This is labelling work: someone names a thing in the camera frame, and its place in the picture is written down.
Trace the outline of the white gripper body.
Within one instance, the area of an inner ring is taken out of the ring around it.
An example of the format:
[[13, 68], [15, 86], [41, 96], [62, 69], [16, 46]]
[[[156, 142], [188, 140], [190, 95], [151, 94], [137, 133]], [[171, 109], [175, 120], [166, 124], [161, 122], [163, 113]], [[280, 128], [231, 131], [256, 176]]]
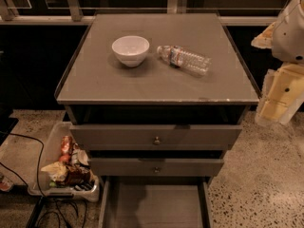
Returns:
[[275, 21], [272, 54], [282, 62], [304, 64], [304, 0], [291, 0]]

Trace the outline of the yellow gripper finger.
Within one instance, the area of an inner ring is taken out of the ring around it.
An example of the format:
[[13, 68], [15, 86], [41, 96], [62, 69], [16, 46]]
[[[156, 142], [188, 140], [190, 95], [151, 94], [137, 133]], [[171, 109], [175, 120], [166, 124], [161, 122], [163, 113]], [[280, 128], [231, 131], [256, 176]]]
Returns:
[[275, 23], [269, 25], [265, 30], [263, 30], [257, 37], [255, 37], [251, 45], [255, 48], [271, 49], [273, 46], [273, 31]]
[[259, 125], [287, 124], [303, 103], [304, 66], [283, 63], [264, 77], [255, 121]]

